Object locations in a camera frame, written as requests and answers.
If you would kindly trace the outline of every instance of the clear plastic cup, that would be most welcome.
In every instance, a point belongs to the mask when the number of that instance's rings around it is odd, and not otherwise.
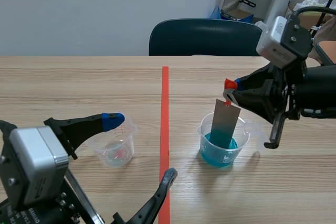
[[[220,148],[209,141],[214,113],[205,116],[197,128],[201,136],[200,153],[203,159],[210,165],[217,167],[229,166],[233,163],[239,152],[250,140],[252,131],[260,131],[259,124],[247,124],[243,119],[238,118],[233,140],[230,142],[230,148]]]
[[[134,155],[133,135],[138,128],[128,116],[122,114],[125,121],[119,127],[99,133],[85,141],[99,159],[111,167],[127,164]]]

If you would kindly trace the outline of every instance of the water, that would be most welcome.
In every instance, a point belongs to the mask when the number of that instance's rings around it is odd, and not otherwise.
[[[209,142],[210,142],[210,133],[206,134],[206,135],[205,135],[205,138],[206,138],[207,140],[209,140]],[[238,148],[238,145],[237,145],[236,141],[235,141],[233,138],[231,138],[231,142],[230,142],[230,144],[229,144],[229,149],[236,149],[236,148]],[[208,164],[210,164],[210,165],[217,166],[217,167],[226,167],[226,166],[231,165],[232,162],[234,161],[234,157],[233,157],[233,158],[230,158],[231,155],[230,155],[229,152],[230,152],[230,151],[225,151],[225,150],[223,150],[223,153],[225,153],[225,155],[227,154],[227,156],[229,157],[229,159],[232,159],[232,161],[231,161],[231,162],[228,162],[228,163],[219,163],[219,162],[216,161],[216,160],[218,160],[218,157],[209,158],[209,157],[207,157],[207,156],[204,154],[204,152],[202,152],[202,151],[201,151],[201,155],[202,155],[202,158],[203,158]]]

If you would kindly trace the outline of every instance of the dark blue chair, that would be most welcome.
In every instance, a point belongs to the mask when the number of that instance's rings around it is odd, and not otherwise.
[[[175,19],[159,23],[149,42],[150,56],[259,56],[261,29],[219,19]]]

